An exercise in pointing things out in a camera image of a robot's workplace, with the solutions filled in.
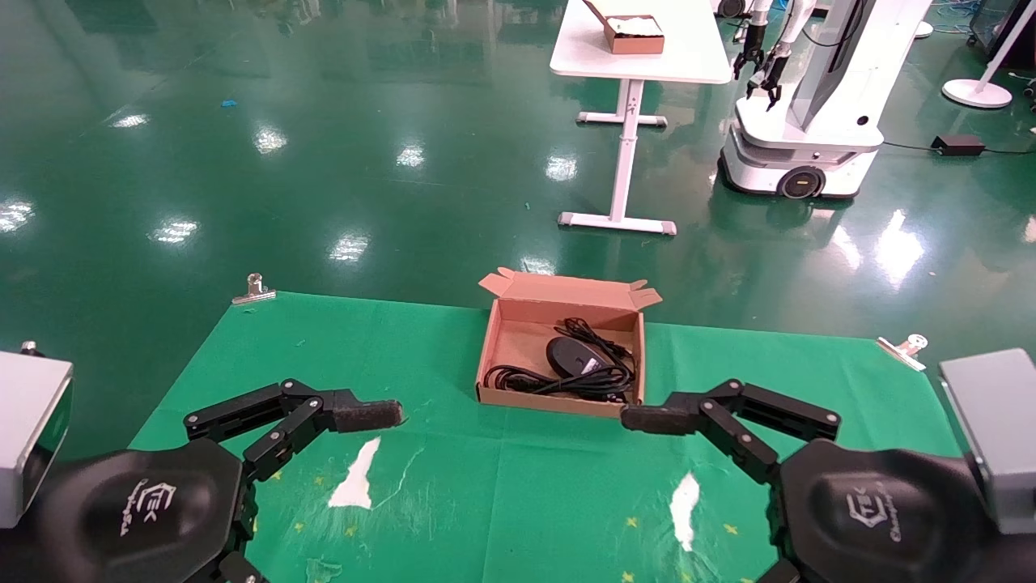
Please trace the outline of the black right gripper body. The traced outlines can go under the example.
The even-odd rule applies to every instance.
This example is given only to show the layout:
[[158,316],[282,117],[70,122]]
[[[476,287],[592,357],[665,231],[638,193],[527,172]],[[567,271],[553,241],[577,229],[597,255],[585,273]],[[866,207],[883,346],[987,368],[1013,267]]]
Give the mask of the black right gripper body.
[[1032,582],[1033,534],[1003,534],[966,461],[813,440],[782,462],[767,507],[799,582]]

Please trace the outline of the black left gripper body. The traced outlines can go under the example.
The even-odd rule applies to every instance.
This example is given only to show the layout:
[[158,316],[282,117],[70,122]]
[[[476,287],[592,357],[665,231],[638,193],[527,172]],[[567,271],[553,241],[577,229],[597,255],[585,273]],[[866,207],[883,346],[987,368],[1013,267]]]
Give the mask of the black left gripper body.
[[211,582],[251,540],[243,461],[212,440],[52,469],[2,532],[4,582]]

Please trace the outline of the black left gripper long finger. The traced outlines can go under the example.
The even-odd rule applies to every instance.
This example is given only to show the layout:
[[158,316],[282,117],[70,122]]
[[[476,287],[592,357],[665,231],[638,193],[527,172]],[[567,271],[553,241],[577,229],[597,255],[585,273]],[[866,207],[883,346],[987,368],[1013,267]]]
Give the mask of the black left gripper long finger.
[[359,401],[348,389],[318,391],[288,379],[203,407],[184,417],[189,440],[214,442],[265,428],[243,453],[244,476],[267,480],[323,432],[352,434],[403,421],[397,401]]

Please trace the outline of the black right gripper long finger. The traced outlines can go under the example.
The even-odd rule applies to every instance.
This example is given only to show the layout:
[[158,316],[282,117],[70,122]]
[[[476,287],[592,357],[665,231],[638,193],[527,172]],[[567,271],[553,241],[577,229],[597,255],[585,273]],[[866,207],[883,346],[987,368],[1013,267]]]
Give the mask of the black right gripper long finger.
[[661,406],[628,405],[621,412],[622,426],[630,431],[702,435],[755,483],[772,484],[780,468],[778,454],[745,421],[810,442],[835,440],[841,418],[824,407],[737,379],[704,393],[670,393]]

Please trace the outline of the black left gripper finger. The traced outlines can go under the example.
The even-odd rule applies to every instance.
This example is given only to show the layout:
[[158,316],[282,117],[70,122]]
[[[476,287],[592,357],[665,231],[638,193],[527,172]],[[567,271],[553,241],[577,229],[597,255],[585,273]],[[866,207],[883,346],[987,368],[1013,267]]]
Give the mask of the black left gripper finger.
[[229,552],[219,557],[211,582],[262,583],[266,578],[248,561],[243,553]]

